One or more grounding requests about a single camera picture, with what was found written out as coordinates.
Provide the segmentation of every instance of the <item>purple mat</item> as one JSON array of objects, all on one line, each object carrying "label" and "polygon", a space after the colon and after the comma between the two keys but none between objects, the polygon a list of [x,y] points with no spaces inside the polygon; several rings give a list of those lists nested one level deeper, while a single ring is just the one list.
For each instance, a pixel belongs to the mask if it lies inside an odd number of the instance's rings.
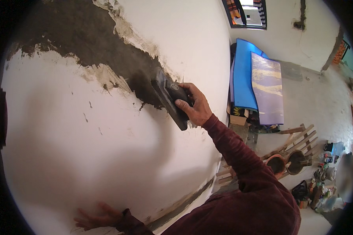
[{"label": "purple mat", "polygon": [[229,77],[229,90],[230,90],[230,102],[231,103],[234,102],[234,87],[233,87],[234,61],[235,61],[235,59],[233,59],[233,63],[231,64],[230,77]]},{"label": "purple mat", "polygon": [[284,124],[280,63],[251,52],[251,84],[260,124]]}]

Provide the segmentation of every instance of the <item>hand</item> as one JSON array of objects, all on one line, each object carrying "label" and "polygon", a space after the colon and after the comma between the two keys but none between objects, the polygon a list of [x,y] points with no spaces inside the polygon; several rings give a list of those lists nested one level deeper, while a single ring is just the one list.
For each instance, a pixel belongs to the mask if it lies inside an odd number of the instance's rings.
[{"label": "hand", "polygon": [[188,115],[193,124],[202,126],[212,116],[207,98],[192,83],[179,83],[179,86],[189,91],[189,97],[194,101],[194,104],[191,107],[186,101],[176,100],[175,105]]},{"label": "hand", "polygon": [[123,218],[123,214],[120,211],[111,208],[104,202],[99,202],[98,206],[104,212],[103,215],[89,215],[85,210],[79,208],[78,211],[85,219],[73,218],[77,222],[76,226],[84,228],[85,231],[98,227],[114,227]]}]

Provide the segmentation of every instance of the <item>brick wall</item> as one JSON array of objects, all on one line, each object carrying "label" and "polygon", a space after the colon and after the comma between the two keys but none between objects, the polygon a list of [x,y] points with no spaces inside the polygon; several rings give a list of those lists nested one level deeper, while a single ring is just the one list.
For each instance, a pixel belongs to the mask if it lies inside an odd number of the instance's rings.
[{"label": "brick wall", "polygon": [[339,64],[341,61],[341,58],[343,57],[344,52],[345,52],[344,41],[341,41],[339,49],[337,50],[337,53],[335,54],[335,57],[334,57],[332,63]]}]

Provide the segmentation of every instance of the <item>window frame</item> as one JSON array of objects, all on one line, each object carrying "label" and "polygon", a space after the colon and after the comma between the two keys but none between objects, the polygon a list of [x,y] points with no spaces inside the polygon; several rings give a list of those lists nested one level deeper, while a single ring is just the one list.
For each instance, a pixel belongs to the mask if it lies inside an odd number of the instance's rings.
[{"label": "window frame", "polygon": [[265,27],[262,26],[253,26],[253,25],[240,25],[240,24],[233,24],[232,19],[231,19],[231,15],[229,12],[229,7],[226,3],[227,0],[222,0],[222,4],[224,5],[225,8],[225,12],[226,12],[226,16],[228,18],[229,24],[230,24],[230,28],[235,29],[235,28],[244,28],[244,29],[262,29],[262,30],[267,30],[268,27],[268,21],[267,21],[267,7],[265,5],[265,1],[262,2],[262,7],[264,9],[264,16],[265,16]]}]

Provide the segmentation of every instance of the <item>bucket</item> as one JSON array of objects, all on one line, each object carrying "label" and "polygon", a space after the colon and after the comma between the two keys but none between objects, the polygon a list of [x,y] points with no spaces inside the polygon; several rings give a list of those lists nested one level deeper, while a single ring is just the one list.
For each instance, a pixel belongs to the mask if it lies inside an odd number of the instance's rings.
[{"label": "bucket", "polygon": [[285,171],[285,161],[280,154],[275,154],[267,159],[265,164],[272,168],[272,171],[276,178],[280,178]]},{"label": "bucket", "polygon": [[301,166],[300,162],[305,160],[307,160],[307,157],[305,157],[302,151],[293,151],[287,159],[287,162],[291,162],[290,166],[287,168],[288,173],[292,176],[299,174],[303,169],[303,166]]}]

